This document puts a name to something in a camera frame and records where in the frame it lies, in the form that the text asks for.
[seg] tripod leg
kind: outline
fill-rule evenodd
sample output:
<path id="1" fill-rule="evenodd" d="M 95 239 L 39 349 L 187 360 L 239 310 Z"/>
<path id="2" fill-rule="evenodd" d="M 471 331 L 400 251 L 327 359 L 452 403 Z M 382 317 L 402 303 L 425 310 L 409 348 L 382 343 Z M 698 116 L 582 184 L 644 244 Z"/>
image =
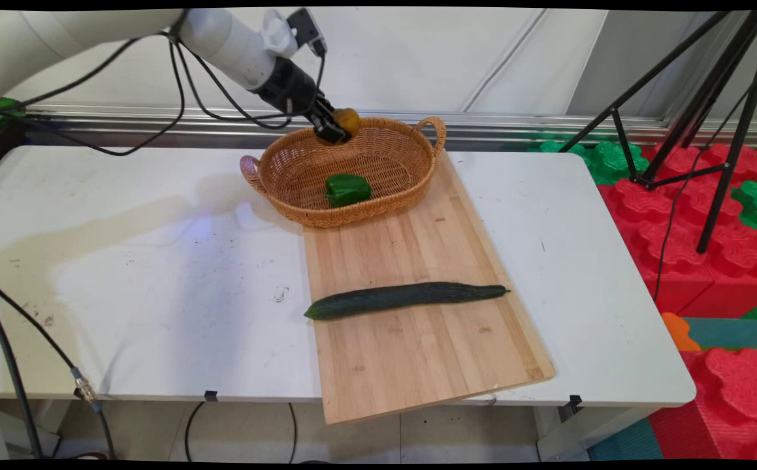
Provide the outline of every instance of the tripod leg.
<path id="1" fill-rule="evenodd" d="M 715 103 L 718 101 L 718 96 L 721 96 L 721 92 L 724 91 L 724 87 L 727 86 L 728 82 L 730 82 L 730 78 L 735 73 L 735 70 L 737 66 L 739 66 L 739 63 L 741 63 L 743 56 L 745 56 L 745 54 L 747 53 L 747 50 L 752 44 L 752 40 L 754 40 L 755 35 L 757 35 L 757 30 L 745 40 L 745 43 L 742 45 L 741 50 L 737 52 L 736 56 L 733 58 L 733 61 L 730 63 L 730 66 L 728 66 L 728 68 L 721 74 L 718 82 L 713 86 L 712 92 L 710 92 L 709 94 L 709 98 L 707 98 L 706 103 L 703 105 L 703 111 L 700 112 L 698 118 L 695 119 L 695 123 L 691 128 L 689 128 L 689 131 L 686 132 L 686 136 L 683 137 L 683 142 L 680 143 L 680 146 L 682 146 L 684 149 L 692 145 L 692 140 L 694 140 L 694 137 L 697 136 L 704 120 L 706 120 L 707 116 L 709 116 L 709 111 L 712 110 L 712 107 L 715 106 Z"/>
<path id="2" fill-rule="evenodd" d="M 752 78 L 752 87 L 745 107 L 741 110 L 741 118 L 739 124 L 735 129 L 735 136 L 733 137 L 733 143 L 730 146 L 730 154 L 727 155 L 727 163 L 724 172 L 721 173 L 721 179 L 718 181 L 718 188 L 715 190 L 715 198 L 712 200 L 712 206 L 709 208 L 709 216 L 706 217 L 706 224 L 703 226 L 703 232 L 700 235 L 700 241 L 698 242 L 698 253 L 706 253 L 707 247 L 709 247 L 709 240 L 712 238 L 712 232 L 715 229 L 715 223 L 718 222 L 718 214 L 721 212 L 721 205 L 724 204 L 724 199 L 727 196 L 727 190 L 730 188 L 730 180 L 733 178 L 733 172 L 735 170 L 735 164 L 739 160 L 739 153 L 743 146 L 743 141 L 747 135 L 749 129 L 749 122 L 752 119 L 752 113 L 755 113 L 755 107 L 757 105 L 757 69 L 755 71 L 755 77 Z"/>
<path id="3" fill-rule="evenodd" d="M 663 161 L 666 160 L 668 154 L 674 148 L 674 145 L 677 145 L 677 141 L 680 140 L 683 132 L 686 131 L 689 124 L 692 122 L 692 119 L 694 119 L 695 115 L 697 115 L 698 110 L 703 109 L 704 100 L 710 96 L 711 90 L 721 79 L 724 72 L 728 69 L 728 66 L 730 66 L 730 63 L 732 62 L 732 59 L 742 49 L 743 42 L 745 42 L 748 37 L 749 40 L 752 41 L 752 38 L 754 38 L 756 34 L 757 10 L 754 10 L 752 12 L 749 12 L 749 15 L 747 15 L 747 18 L 741 24 L 741 27 L 739 28 L 733 39 L 730 41 L 730 44 L 727 45 L 724 53 L 721 54 L 721 57 L 718 58 L 718 62 L 715 63 L 712 71 L 709 72 L 709 75 L 707 75 L 706 80 L 703 81 L 703 84 L 700 86 L 698 92 L 695 93 L 692 101 L 689 102 L 686 110 L 684 110 L 682 115 L 677 118 L 674 127 L 671 128 L 671 130 L 668 132 L 668 135 L 666 136 L 666 139 L 663 140 L 659 151 L 656 152 L 656 155 L 654 155 L 654 159 L 651 161 L 651 164 L 648 166 L 645 172 L 642 173 L 643 179 L 649 181 L 654 179 L 654 176 L 656 175 L 656 172 L 659 170 Z"/>
<path id="4" fill-rule="evenodd" d="M 645 75 L 642 75 L 640 80 L 637 80 L 637 83 L 632 84 L 631 88 L 625 90 L 625 92 L 622 93 L 619 98 L 614 99 L 613 103 L 611 103 L 610 106 L 600 112 L 599 116 L 596 116 L 596 119 L 591 120 L 590 124 L 585 126 L 585 128 L 582 129 L 581 132 L 576 134 L 575 137 L 570 139 L 569 142 L 564 144 L 564 146 L 561 147 L 558 152 L 567 152 L 570 150 L 570 148 L 572 148 L 572 146 L 579 143 L 579 140 L 584 139 L 587 134 L 590 134 L 590 131 L 593 131 L 597 125 L 602 124 L 602 122 L 604 122 L 604 120 L 611 115 L 611 110 L 620 107 L 626 101 L 628 101 L 628 99 L 631 98 L 634 93 L 637 93 L 643 86 L 645 86 L 645 84 L 650 82 L 652 78 L 656 77 L 659 72 L 662 72 L 662 69 L 668 67 L 671 62 L 674 62 L 674 59 L 679 57 L 680 54 L 684 53 L 689 47 L 691 47 L 692 44 L 695 44 L 698 39 L 701 39 L 702 36 L 706 35 L 706 33 L 708 33 L 710 29 L 718 24 L 718 22 L 724 19 L 724 17 L 727 16 L 728 13 L 730 12 L 716 12 L 714 15 L 712 15 L 712 17 L 707 19 L 706 23 L 701 24 L 694 33 L 691 33 L 688 38 L 684 39 L 683 42 L 680 42 L 680 44 L 678 44 L 673 51 L 668 53 L 666 57 L 663 57 L 663 59 L 656 65 L 654 65 L 651 70 L 648 70 Z"/>

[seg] red object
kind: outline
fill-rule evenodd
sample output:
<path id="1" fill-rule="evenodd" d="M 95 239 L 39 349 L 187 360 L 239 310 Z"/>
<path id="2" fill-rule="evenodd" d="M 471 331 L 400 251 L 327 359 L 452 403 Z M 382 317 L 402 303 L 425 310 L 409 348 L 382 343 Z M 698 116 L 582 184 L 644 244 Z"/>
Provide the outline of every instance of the red object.
<path id="1" fill-rule="evenodd" d="M 599 193 L 653 297 L 671 199 L 628 180 L 620 180 L 616 185 L 600 185 Z M 699 235 L 700 232 L 689 231 L 675 218 L 656 298 L 659 310 L 680 312 L 712 285 L 712 276 L 703 265 L 706 255 L 694 250 Z"/>
<path id="2" fill-rule="evenodd" d="M 616 185 L 599 186 L 652 296 L 671 201 L 681 185 L 648 191 L 620 180 Z M 757 231 L 739 220 L 740 202 L 724 199 L 709 250 L 703 255 L 697 253 L 717 185 L 717 179 L 691 179 L 677 199 L 656 299 L 661 311 L 676 312 L 681 317 L 735 319 L 757 306 Z"/>
<path id="3" fill-rule="evenodd" d="M 727 155 L 730 154 L 730 147 L 724 144 L 716 144 L 712 148 L 703 152 L 701 160 L 707 161 L 707 166 L 715 166 L 725 163 L 727 161 Z M 713 173 L 716 176 L 716 180 L 720 178 L 720 173 Z M 738 187 L 745 181 L 757 182 L 757 151 L 751 149 L 748 146 L 742 146 L 739 153 L 739 160 L 735 165 L 733 172 L 733 179 L 730 181 L 730 187 Z"/>
<path id="4" fill-rule="evenodd" d="M 661 145 L 649 147 L 642 150 L 642 157 L 648 161 L 653 161 L 656 152 L 659 151 Z M 680 176 L 689 173 L 692 170 L 692 163 L 694 163 L 695 157 L 697 157 L 700 148 L 689 146 L 684 149 L 681 146 L 675 146 L 669 152 L 668 157 L 660 166 L 659 171 L 656 173 L 655 180 L 660 181 L 662 179 L 671 178 L 672 176 Z M 704 170 L 710 166 L 721 165 L 726 163 L 727 155 L 730 152 L 730 146 L 724 144 L 716 144 L 707 151 L 703 152 L 698 159 L 698 164 L 695 165 L 695 170 Z M 721 172 L 709 173 L 709 175 L 698 176 L 694 180 L 706 180 L 717 184 L 721 178 Z M 739 187 L 744 181 L 757 181 L 757 151 L 751 149 L 748 146 L 742 146 L 739 153 L 739 160 L 735 166 L 733 172 L 733 179 L 730 181 L 730 187 Z"/>
<path id="5" fill-rule="evenodd" d="M 644 149 L 642 151 L 642 157 L 648 161 L 653 161 L 654 157 L 656 157 L 656 152 L 659 152 L 661 147 L 662 144 L 653 146 L 649 149 Z M 681 146 L 674 146 L 674 148 L 671 149 L 671 152 L 668 153 L 666 160 L 662 161 L 662 164 L 660 164 L 660 169 L 656 173 L 654 181 L 660 181 L 666 178 L 671 178 L 672 176 L 680 176 L 689 173 L 690 170 L 692 170 L 692 163 L 694 163 L 694 159 L 698 156 L 699 151 L 700 149 L 694 146 L 689 146 L 686 149 Z M 703 155 L 701 155 L 698 159 L 698 164 L 695 165 L 695 170 L 703 170 L 710 166 L 713 165 L 706 163 L 706 161 L 703 160 Z"/>
<path id="6" fill-rule="evenodd" d="M 757 460 L 757 351 L 680 355 L 698 395 L 649 417 L 663 457 Z"/>
<path id="7" fill-rule="evenodd" d="M 663 185 L 657 191 L 665 195 L 667 199 L 673 200 L 682 186 L 682 182 Z M 703 231 L 703 224 L 706 223 L 706 217 L 709 216 L 709 208 L 712 206 L 712 200 L 715 199 L 716 189 L 718 189 L 718 179 L 716 178 L 692 178 L 689 180 L 686 189 L 680 193 L 680 199 L 677 199 L 677 211 L 674 214 L 675 223 L 682 220 L 684 225 L 689 227 L 700 227 L 698 233 Z M 740 225 L 739 214 L 742 209 L 740 202 L 729 196 L 725 197 L 717 224 L 724 226 Z"/>
<path id="8" fill-rule="evenodd" d="M 757 307 L 757 230 L 715 227 L 707 256 L 713 284 L 677 314 L 737 319 Z"/>

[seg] yellow fruit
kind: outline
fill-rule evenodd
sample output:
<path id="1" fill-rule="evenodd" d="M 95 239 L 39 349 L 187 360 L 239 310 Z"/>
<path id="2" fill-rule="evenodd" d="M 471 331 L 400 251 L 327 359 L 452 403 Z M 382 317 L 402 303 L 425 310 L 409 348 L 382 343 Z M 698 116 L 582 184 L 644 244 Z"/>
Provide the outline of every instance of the yellow fruit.
<path id="1" fill-rule="evenodd" d="M 361 117 L 358 116 L 357 111 L 354 109 L 343 108 L 334 110 L 331 112 L 331 115 L 343 130 L 352 134 L 352 137 L 357 136 L 358 131 L 361 130 Z"/>

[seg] black cable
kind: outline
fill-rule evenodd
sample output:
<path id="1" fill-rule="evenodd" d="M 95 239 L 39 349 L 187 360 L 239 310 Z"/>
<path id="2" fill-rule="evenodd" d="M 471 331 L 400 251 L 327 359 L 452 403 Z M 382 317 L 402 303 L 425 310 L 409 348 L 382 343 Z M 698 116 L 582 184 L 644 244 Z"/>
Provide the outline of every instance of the black cable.
<path id="1" fill-rule="evenodd" d="M 216 86 L 219 87 L 219 89 L 222 92 L 222 95 L 224 95 L 224 97 L 226 99 L 228 99 L 228 101 L 230 102 L 230 104 L 236 110 L 238 110 L 238 112 L 240 112 L 242 116 L 244 116 L 244 118 L 234 118 L 234 117 L 228 117 L 228 116 L 219 116 L 219 115 L 216 115 L 215 113 L 213 113 L 212 111 L 208 110 L 206 107 L 204 107 L 204 104 L 202 103 L 201 99 L 199 99 L 198 90 L 195 89 L 195 86 L 193 84 L 193 78 L 190 77 L 189 68 L 187 67 L 186 60 L 184 60 L 184 55 L 179 52 L 179 54 L 181 54 L 181 63 L 184 66 L 185 71 L 187 72 L 187 82 L 189 82 L 190 89 L 193 90 L 193 96 L 195 97 L 196 101 L 198 102 L 199 108 L 201 108 L 201 110 L 207 116 L 210 116 L 210 117 L 212 117 L 214 119 L 227 120 L 227 121 L 232 121 L 232 122 L 250 121 L 250 122 L 253 122 L 253 124 L 256 124 L 258 126 L 264 127 L 266 129 L 282 129 L 285 126 L 287 126 L 288 124 L 291 124 L 291 118 L 292 117 L 302 116 L 302 115 L 304 115 L 304 114 L 312 111 L 312 108 L 314 107 L 315 102 L 317 101 L 317 93 L 318 93 L 319 88 L 321 88 L 321 81 L 323 80 L 323 69 L 325 68 L 325 54 L 321 55 L 321 66 L 319 66 L 319 71 L 317 72 L 317 84 L 315 85 L 315 90 L 312 93 L 312 99 L 310 99 L 309 104 L 306 107 L 306 109 L 300 110 L 300 111 L 294 111 L 294 110 L 292 110 L 289 113 L 279 113 L 279 114 L 273 114 L 273 115 L 264 115 L 264 116 L 255 116 L 255 117 L 253 117 L 253 116 L 250 116 L 247 112 L 245 112 L 242 109 L 242 107 L 240 105 L 238 105 L 238 103 L 236 103 L 236 101 L 232 98 L 232 96 L 230 96 L 230 93 L 228 93 L 228 91 L 224 88 L 223 84 L 219 81 L 219 78 L 216 77 L 216 75 L 209 68 L 209 66 L 207 65 L 207 63 L 204 62 L 204 60 L 201 59 L 201 57 L 199 57 L 198 54 L 196 54 L 192 50 L 190 50 L 186 46 L 186 44 L 184 45 L 184 48 L 187 48 L 187 51 L 189 51 L 190 54 L 193 54 L 193 57 L 195 57 L 195 59 L 198 60 L 199 65 L 201 65 L 201 67 L 204 69 L 204 71 L 207 72 L 207 74 L 210 76 L 211 80 L 214 81 L 214 83 L 216 84 Z M 265 124 L 265 123 L 259 121 L 259 119 L 274 119 L 274 118 L 280 118 L 280 117 L 285 117 L 286 118 L 285 123 L 282 123 L 282 124 L 279 124 L 279 125 L 269 125 L 269 124 Z"/>
<path id="2" fill-rule="evenodd" d="M 106 443 L 108 445 L 108 457 L 112 460 L 116 460 L 116 453 L 114 452 L 114 441 L 112 441 L 112 432 L 108 430 L 108 422 L 106 421 L 106 415 L 103 410 L 97 411 L 100 415 L 100 423 L 103 425 L 103 434 L 106 435 Z"/>
<path id="3" fill-rule="evenodd" d="M 666 237 L 662 239 L 662 249 L 660 250 L 660 265 L 658 268 L 658 271 L 656 271 L 656 286 L 654 286 L 654 302 L 656 302 L 656 295 L 660 292 L 660 277 L 662 277 L 662 258 L 666 254 L 666 244 L 668 243 L 668 234 L 671 233 L 671 223 L 674 221 L 674 208 L 677 206 L 677 199 L 680 199 L 680 194 L 683 192 L 684 189 L 686 189 L 686 185 L 688 185 L 689 180 L 692 179 L 692 172 L 694 172 L 694 167 L 698 164 L 698 159 L 700 159 L 700 155 L 703 155 L 704 151 L 707 151 L 709 149 L 709 146 L 712 145 L 712 142 L 715 141 L 715 137 L 718 136 L 718 134 L 721 132 L 721 130 L 724 128 L 725 125 L 727 125 L 727 122 L 730 121 L 730 118 L 733 116 L 733 113 L 735 110 L 737 110 L 737 107 L 743 102 L 743 99 L 747 97 L 749 94 L 749 90 L 752 89 L 752 86 L 749 86 L 747 91 L 743 93 L 741 98 L 736 102 L 736 104 L 733 106 L 733 109 L 730 110 L 730 113 L 727 115 L 726 119 L 724 119 L 724 122 L 721 123 L 721 126 L 719 126 L 718 130 L 715 131 L 715 134 L 712 134 L 712 137 L 709 138 L 709 141 L 701 147 L 700 151 L 697 154 L 697 157 L 694 158 L 694 162 L 692 163 L 692 169 L 689 170 L 688 175 L 686 175 L 686 179 L 683 180 L 683 185 L 680 187 L 679 190 L 677 190 L 677 194 L 674 196 L 673 202 L 671 202 L 671 212 L 668 215 L 668 227 L 666 228 Z"/>
<path id="4" fill-rule="evenodd" d="M 109 149 L 104 149 L 103 147 L 94 146 L 92 144 L 89 144 L 88 142 L 84 142 L 83 140 L 77 139 L 77 137 L 68 136 L 68 134 L 65 134 L 64 132 L 56 130 L 53 127 L 43 125 L 34 119 L 27 119 L 23 117 L 12 116 L 12 115 L 4 113 L 3 111 L 0 111 L 0 115 L 4 116 L 7 119 L 19 120 L 20 122 L 23 122 L 26 125 L 41 129 L 42 131 L 50 132 L 52 134 L 55 134 L 56 136 L 62 137 L 63 139 L 70 140 L 71 142 L 77 143 L 81 146 L 86 146 L 88 148 L 94 149 L 95 151 L 100 151 L 109 155 L 115 155 L 115 157 L 125 157 L 125 155 L 130 155 L 131 153 L 138 151 L 143 146 L 146 146 L 150 142 L 152 142 L 152 140 L 155 140 L 158 137 L 162 136 L 166 131 L 169 131 L 171 128 L 173 128 L 175 124 L 178 124 L 178 122 L 184 116 L 184 107 L 186 106 L 186 102 L 184 99 L 184 87 L 181 85 L 181 75 L 178 74 L 178 64 L 177 62 L 175 62 L 175 51 L 172 49 L 172 40 L 169 41 L 169 57 L 171 57 L 172 59 L 172 71 L 175 73 L 175 81 L 178 83 L 178 93 L 179 95 L 181 95 L 181 110 L 178 112 L 178 117 L 172 120 L 172 122 L 169 123 L 169 125 L 167 125 L 166 127 L 164 127 L 163 130 L 158 131 L 156 134 L 149 137 L 144 142 L 140 143 L 140 145 L 135 146 L 131 149 L 128 149 L 127 151 L 110 151 Z"/>
<path id="5" fill-rule="evenodd" d="M 21 411 L 24 414 L 24 425 L 27 428 L 27 435 L 29 436 L 29 446 L 33 449 L 33 457 L 44 458 L 44 454 L 41 452 L 41 441 L 39 441 L 39 434 L 35 431 L 35 420 L 33 419 L 33 413 L 29 410 L 29 401 L 27 401 L 27 394 L 24 390 L 24 384 L 21 381 L 21 374 L 18 371 L 18 364 L 15 362 L 15 356 L 12 352 L 12 346 L 10 340 L 7 338 L 7 334 L 4 331 L 4 325 L 0 322 L 0 345 L 1 350 L 4 351 L 4 358 L 7 361 L 7 369 L 10 370 L 10 378 L 13 382 L 15 389 L 15 395 L 18 397 L 18 402 L 21 405 Z"/>
<path id="6" fill-rule="evenodd" d="M 193 458 L 189 455 L 189 427 L 193 424 L 193 418 L 195 417 L 195 413 L 199 412 L 199 408 L 201 405 L 205 404 L 205 401 L 202 401 L 199 403 L 198 407 L 196 407 L 193 410 L 193 414 L 189 415 L 189 419 L 187 420 L 187 430 L 184 431 L 184 450 L 187 451 L 187 462 L 192 462 Z"/>
<path id="7" fill-rule="evenodd" d="M 201 57 L 197 56 L 196 53 L 193 53 L 193 51 L 191 51 L 191 50 L 189 50 L 189 48 L 187 48 L 187 51 L 189 51 L 189 53 L 193 54 L 193 57 L 196 57 L 196 59 L 199 60 L 199 63 L 201 63 L 201 65 L 204 68 L 204 70 L 207 71 L 207 73 L 210 75 L 211 78 L 213 78 L 213 81 L 215 82 L 215 84 L 217 84 L 217 86 L 219 86 L 219 89 L 222 91 L 222 93 L 228 99 L 228 101 L 230 101 L 230 104 L 232 104 L 233 107 L 235 107 L 236 110 L 238 110 L 238 112 L 240 112 L 242 114 L 242 116 L 244 116 L 244 118 L 234 118 L 234 117 L 227 117 L 227 116 L 219 116 L 219 115 L 213 113 L 212 111 L 208 110 L 206 107 L 204 107 L 204 104 L 202 103 L 201 98 L 199 97 L 199 90 L 195 88 L 195 84 L 193 82 L 193 77 L 192 77 L 192 75 L 190 75 L 189 67 L 187 66 L 187 59 L 185 59 L 185 57 L 184 57 L 184 52 L 181 50 L 181 48 L 178 46 L 178 44 L 175 44 L 175 48 L 177 48 L 178 55 L 181 57 L 181 65 L 184 66 L 184 72 L 185 72 L 185 74 L 187 74 L 187 83 L 189 83 L 189 88 L 193 90 L 193 97 L 195 98 L 195 101 L 199 104 L 199 108 L 201 108 L 201 110 L 205 113 L 205 115 L 210 116 L 213 119 L 227 120 L 227 121 L 231 121 L 231 122 L 250 121 L 250 122 L 253 122 L 253 124 L 258 125 L 259 127 L 262 127 L 262 128 L 265 128 L 265 129 L 273 129 L 273 130 L 282 129 L 285 126 L 291 124 L 291 116 L 287 116 L 286 119 L 285 119 L 285 122 L 283 122 L 282 124 L 277 124 L 277 125 L 265 124 L 264 122 L 260 122 L 258 120 L 258 118 L 250 116 L 248 113 L 246 113 L 241 108 L 240 105 L 238 105 L 234 101 L 234 99 L 232 98 L 232 96 L 229 95 L 229 93 L 227 92 L 227 90 L 224 89 L 224 87 L 222 86 L 221 82 L 219 82 L 219 78 L 216 78 L 216 76 L 213 73 L 213 71 L 211 71 L 209 69 L 209 67 L 206 65 L 206 63 L 204 63 L 204 61 L 201 59 Z M 282 117 L 282 116 L 285 116 L 285 115 L 272 115 L 272 116 L 274 116 L 274 117 Z"/>
<path id="8" fill-rule="evenodd" d="M 65 351 L 62 351 L 62 348 L 59 348 L 59 345 L 56 344 L 56 342 L 53 340 L 52 337 L 47 333 L 47 331 L 44 329 L 44 327 L 39 324 L 39 322 L 35 321 L 35 319 L 27 313 L 26 310 L 24 310 L 18 303 L 16 303 L 10 296 L 8 296 L 4 291 L 0 289 L 0 298 L 2 298 L 6 303 L 10 304 L 13 309 L 18 310 L 18 313 L 21 313 L 21 316 L 26 319 L 26 321 L 29 321 L 36 330 L 41 333 L 41 336 L 44 336 L 44 339 L 47 339 L 47 342 L 50 343 L 51 346 L 53 346 L 53 349 L 56 350 L 57 353 L 59 353 L 59 356 L 62 357 L 62 360 L 65 361 L 65 364 L 67 364 L 69 369 L 73 369 L 75 366 L 73 365 L 73 361 L 71 361 L 71 358 L 65 354 Z"/>
<path id="9" fill-rule="evenodd" d="M 199 408 L 205 403 L 205 401 L 199 403 L 198 407 L 193 410 L 193 414 L 190 414 L 189 419 L 187 419 L 187 429 L 184 430 L 184 451 L 187 452 L 187 462 L 193 461 L 193 458 L 189 455 L 189 427 L 193 424 L 195 414 L 199 412 Z M 288 409 L 291 410 L 291 422 L 294 423 L 294 444 L 291 446 L 291 458 L 288 459 L 288 462 L 293 463 L 294 454 L 297 452 L 297 417 L 294 415 L 294 407 L 292 407 L 291 402 L 288 404 Z"/>
<path id="10" fill-rule="evenodd" d="M 12 298 L 10 296 L 8 296 L 6 294 L 6 292 L 2 291 L 1 289 L 0 289 L 0 298 L 2 298 L 6 303 L 10 304 L 10 306 L 13 307 L 15 310 L 17 310 L 18 313 L 21 313 L 21 316 L 23 316 L 23 318 L 25 318 L 26 321 L 29 321 L 29 323 L 31 323 L 36 328 L 36 330 L 38 330 L 39 333 L 41 333 L 41 336 L 44 336 L 44 339 L 46 339 L 47 342 L 50 344 L 50 346 L 52 346 L 53 349 L 56 350 L 57 353 L 59 353 L 59 356 L 62 357 L 62 360 L 65 361 L 65 364 L 67 364 L 67 366 L 71 369 L 71 371 L 73 371 L 74 369 L 76 369 L 76 366 L 74 366 L 73 361 L 71 361 L 71 358 L 69 358 L 67 356 L 67 354 L 65 354 L 65 351 L 62 351 L 62 348 L 59 347 L 59 345 L 56 343 L 56 341 L 52 337 L 50 337 L 50 335 L 47 333 L 47 331 L 44 329 L 44 327 L 42 327 L 41 324 L 39 324 L 39 322 L 35 321 L 35 319 L 29 313 L 27 313 L 27 311 L 24 310 L 23 307 L 21 307 L 17 302 L 15 302 L 14 300 L 12 300 Z M 110 434 L 110 431 L 108 429 L 108 423 L 106 422 L 106 416 L 105 416 L 105 414 L 103 414 L 103 409 L 102 408 L 100 408 L 97 411 L 97 413 L 100 415 L 100 422 L 103 425 L 103 433 L 106 436 L 106 445 L 108 446 L 109 456 L 110 456 L 110 458 L 112 458 L 112 460 L 116 460 L 116 455 L 115 455 L 115 452 L 114 452 L 114 441 L 112 440 L 112 435 Z M 33 429 L 33 432 L 35 432 L 35 425 L 34 424 L 33 424 L 32 429 Z"/>
<path id="11" fill-rule="evenodd" d="M 297 452 L 297 417 L 294 416 L 294 407 L 291 402 L 288 403 L 288 409 L 291 410 L 291 422 L 294 423 L 294 445 L 291 446 L 291 458 L 288 459 L 289 463 L 294 463 L 294 454 Z"/>
<path id="12" fill-rule="evenodd" d="M 94 77 L 94 75 L 98 74 L 99 72 L 103 71 L 104 68 L 106 68 L 111 62 L 114 62 L 114 60 L 123 53 L 123 51 L 127 50 L 130 45 L 135 44 L 137 41 L 139 41 L 142 38 L 135 38 L 130 39 L 127 42 L 125 42 L 124 45 L 121 45 L 111 56 L 108 57 L 103 63 L 100 63 L 97 68 L 92 70 L 91 72 L 88 72 L 87 75 L 83 76 L 82 78 L 79 78 L 79 80 L 74 81 L 73 83 L 67 84 L 66 86 L 63 86 L 61 88 L 54 89 L 53 91 L 49 91 L 47 93 L 44 93 L 43 95 L 36 96 L 35 98 L 28 99 L 28 101 L 20 102 L 17 104 L 14 104 L 9 107 L 0 108 L 0 113 L 5 113 L 7 111 L 13 111 L 13 110 L 19 110 L 21 108 L 25 108 L 31 104 L 38 103 L 42 99 L 52 98 L 53 96 L 59 95 L 60 93 L 64 93 L 69 89 L 76 88 L 77 86 L 80 86 L 80 84 L 85 83 L 89 80 L 89 78 Z"/>

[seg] bamboo board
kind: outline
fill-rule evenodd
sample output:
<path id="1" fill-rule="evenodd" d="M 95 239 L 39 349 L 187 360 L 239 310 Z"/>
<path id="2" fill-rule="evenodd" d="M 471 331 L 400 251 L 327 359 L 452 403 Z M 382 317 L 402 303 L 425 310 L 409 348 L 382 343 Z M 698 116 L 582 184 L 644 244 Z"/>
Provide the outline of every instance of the bamboo board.
<path id="1" fill-rule="evenodd" d="M 327 424 L 554 377 L 537 331 L 444 151 L 416 205 L 341 227 L 304 227 L 304 239 L 312 301 L 427 281 L 512 289 L 495 300 L 315 321 Z"/>

